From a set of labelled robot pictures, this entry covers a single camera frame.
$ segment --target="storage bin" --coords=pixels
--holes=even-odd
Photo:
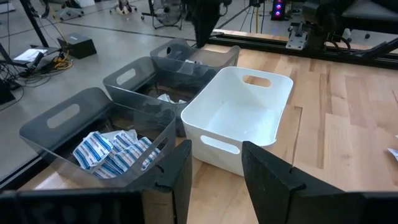
[[[185,39],[173,39],[150,52],[157,70],[196,75],[212,69],[215,73],[238,64],[240,47],[233,46],[225,53],[202,50],[188,45]]]
[[[73,150],[92,131],[135,129],[152,144],[122,175],[99,179],[80,168]],[[83,187],[125,187],[158,163],[175,146],[175,115],[171,110],[149,115],[112,102],[99,88],[89,88],[54,106],[19,130],[21,138],[59,172]],[[142,163],[155,148],[161,153],[149,167]]]
[[[242,142],[261,147],[275,143],[292,87],[293,81],[283,75],[238,67],[222,69],[182,111],[193,156],[243,175]]]
[[[200,70],[194,75],[163,72],[155,69],[150,57],[143,57],[112,73],[103,83],[112,100],[121,105],[150,114],[173,110],[177,116],[177,136],[185,137],[181,111],[215,75],[213,69]],[[186,103],[158,100],[157,97],[164,93],[173,101],[183,100]]]

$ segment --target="wooden table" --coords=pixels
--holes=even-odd
[[[398,190],[398,161],[387,151],[398,148],[396,71],[246,49],[238,66],[294,81],[270,152],[346,191]],[[242,177],[196,159],[193,166],[188,223],[257,223]],[[48,167],[21,190],[65,188],[79,186]]]

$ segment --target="concrete floor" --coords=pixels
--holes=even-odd
[[[42,9],[42,6],[38,0],[31,1],[39,12],[43,11],[39,10]],[[0,25],[0,43],[7,49],[10,41],[10,54],[17,55],[28,49],[30,44],[40,45],[40,41],[19,1],[13,0],[12,3],[17,10],[8,15],[11,36],[8,38],[7,14],[0,14],[0,22],[2,23]],[[246,12],[242,11],[244,3],[247,5],[248,1],[234,0],[228,9],[228,13],[220,19],[216,27],[223,26],[222,29],[240,30],[243,23],[241,30],[249,32],[251,15],[249,14],[244,21],[246,16]],[[147,1],[139,0],[134,4],[138,7],[138,12],[133,12],[128,16],[120,16],[109,13],[109,8],[114,6],[114,1],[100,2],[95,6],[84,8],[85,16],[70,19],[60,24],[66,34],[77,32],[92,38],[98,53],[82,60],[74,60],[71,69],[53,77],[42,86],[24,88],[25,93],[21,101],[4,111],[0,111],[0,142],[2,142],[0,179],[35,155],[35,152],[19,138],[19,128],[24,123],[85,88],[98,86],[104,90],[102,84],[104,77],[137,58],[149,55],[152,49],[174,37],[195,40],[191,23],[184,22],[182,30],[174,27],[155,30],[152,27],[150,17],[146,17],[144,21],[141,20],[141,12],[149,12]],[[269,10],[270,5],[267,4],[266,11]],[[288,36],[287,28],[290,22],[299,20],[301,20],[301,17],[295,16],[291,21],[272,22],[269,16],[266,16],[262,32]],[[42,19],[42,24],[44,25],[42,31],[47,42],[50,46],[56,47],[57,43],[52,41],[45,31],[55,40],[59,36],[58,32],[49,21]],[[353,31],[353,42],[355,44],[376,45],[395,37],[388,34],[371,34],[372,37],[365,40],[365,32],[355,30]],[[22,90],[17,90],[14,94],[16,98],[19,98]]]

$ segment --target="black box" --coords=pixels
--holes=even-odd
[[[90,38],[77,33],[68,34],[65,38],[68,43],[66,43],[63,38],[58,38],[58,42],[65,53],[69,50],[69,55],[74,56],[77,59],[97,54],[94,42]]]
[[[0,105],[15,100],[9,86],[0,79]]]

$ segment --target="white plastic bin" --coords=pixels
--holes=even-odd
[[[220,70],[181,114],[193,156],[243,176],[242,142],[261,147],[276,142],[292,87],[283,75],[239,67]]]

